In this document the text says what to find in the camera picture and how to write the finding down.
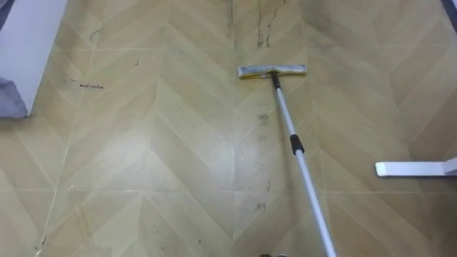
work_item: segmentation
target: herringbone pattern floor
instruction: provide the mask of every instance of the herringbone pattern floor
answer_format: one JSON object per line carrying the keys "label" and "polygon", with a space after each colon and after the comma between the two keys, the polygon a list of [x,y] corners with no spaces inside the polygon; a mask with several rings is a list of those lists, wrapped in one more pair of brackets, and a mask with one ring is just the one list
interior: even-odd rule
{"label": "herringbone pattern floor", "polygon": [[0,121],[0,256],[325,256],[271,82],[284,77],[339,256],[457,254],[439,0],[69,0],[33,115]]}

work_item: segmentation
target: white furniture base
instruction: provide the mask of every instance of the white furniture base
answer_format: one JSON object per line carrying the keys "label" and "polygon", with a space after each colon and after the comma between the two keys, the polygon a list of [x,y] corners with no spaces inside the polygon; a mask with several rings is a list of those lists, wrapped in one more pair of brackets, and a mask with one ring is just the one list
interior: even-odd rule
{"label": "white furniture base", "polygon": [[0,116],[15,116],[18,110],[11,109],[14,107],[25,108],[23,114],[31,113],[67,1],[14,1],[0,31],[0,77],[14,82],[16,88],[0,94],[18,101],[0,101]]}
{"label": "white furniture base", "polygon": [[378,176],[457,176],[457,158],[448,161],[383,161],[376,163]]}

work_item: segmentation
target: flat mop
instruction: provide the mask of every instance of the flat mop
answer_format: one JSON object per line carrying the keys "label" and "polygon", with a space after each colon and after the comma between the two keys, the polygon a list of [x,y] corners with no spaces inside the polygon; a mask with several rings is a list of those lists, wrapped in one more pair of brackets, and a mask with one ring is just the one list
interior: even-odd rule
{"label": "flat mop", "polygon": [[252,78],[266,78],[271,77],[273,82],[273,87],[276,90],[276,95],[278,96],[279,106],[286,121],[288,133],[291,139],[292,152],[297,158],[298,165],[301,169],[301,174],[303,175],[303,180],[306,185],[306,190],[308,191],[308,197],[311,202],[311,207],[313,208],[314,217],[316,218],[319,232],[321,233],[321,238],[323,245],[326,249],[328,257],[336,257],[336,252],[333,247],[333,243],[328,232],[327,224],[325,218],[323,217],[321,206],[317,199],[316,191],[314,190],[313,182],[309,175],[308,168],[306,167],[305,162],[305,149],[301,144],[300,138],[295,133],[295,128],[293,127],[291,115],[288,112],[286,101],[284,100],[283,92],[281,90],[281,85],[279,83],[280,75],[305,75],[306,66],[304,65],[271,65],[271,66],[240,66],[238,67],[238,76],[242,79],[252,79]]}

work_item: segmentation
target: beige floor tile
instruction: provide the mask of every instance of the beige floor tile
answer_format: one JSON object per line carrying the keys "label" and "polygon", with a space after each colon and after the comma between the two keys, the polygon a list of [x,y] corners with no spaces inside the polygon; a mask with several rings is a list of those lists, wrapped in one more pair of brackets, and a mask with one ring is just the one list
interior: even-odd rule
{"label": "beige floor tile", "polygon": [[440,1],[377,1],[371,22],[379,43],[450,45],[454,32]]}
{"label": "beige floor tile", "polygon": [[58,49],[94,49],[108,0],[69,0],[54,42]]}
{"label": "beige floor tile", "polygon": [[457,254],[457,195],[454,193],[426,193],[422,196],[431,233],[440,257]]}
{"label": "beige floor tile", "polygon": [[53,197],[53,191],[0,193],[0,255],[20,257],[39,253]]}
{"label": "beige floor tile", "polygon": [[232,3],[170,0],[166,42],[175,47],[233,48]]}
{"label": "beige floor tile", "polygon": [[341,47],[308,49],[326,191],[418,190],[412,179],[387,181],[374,171],[376,161],[410,158],[402,116],[381,62]]}
{"label": "beige floor tile", "polygon": [[109,0],[101,23],[98,49],[161,47],[168,0]]}
{"label": "beige floor tile", "polygon": [[81,104],[78,80],[86,77],[91,51],[53,51],[31,118],[0,121],[0,180],[16,189],[55,188]]}
{"label": "beige floor tile", "polygon": [[200,188],[200,181],[232,189],[231,67],[227,51],[177,49],[166,55],[151,151],[190,190]]}
{"label": "beige floor tile", "polygon": [[329,193],[327,199],[342,256],[436,256],[418,194]]}
{"label": "beige floor tile", "polygon": [[[235,192],[233,253],[325,256],[308,196],[291,192]],[[325,210],[325,198],[321,198]]]}
{"label": "beige floor tile", "polygon": [[58,191],[42,255],[134,256],[139,191]]}
{"label": "beige floor tile", "polygon": [[283,46],[301,40],[297,1],[233,1],[236,48]]}
{"label": "beige floor tile", "polygon": [[61,186],[142,189],[161,52],[97,51]]}
{"label": "beige floor tile", "polygon": [[147,192],[137,256],[231,256],[232,213],[232,192],[207,191],[204,184],[197,194]]}
{"label": "beige floor tile", "polygon": [[371,16],[377,1],[299,0],[307,46],[375,46]]}

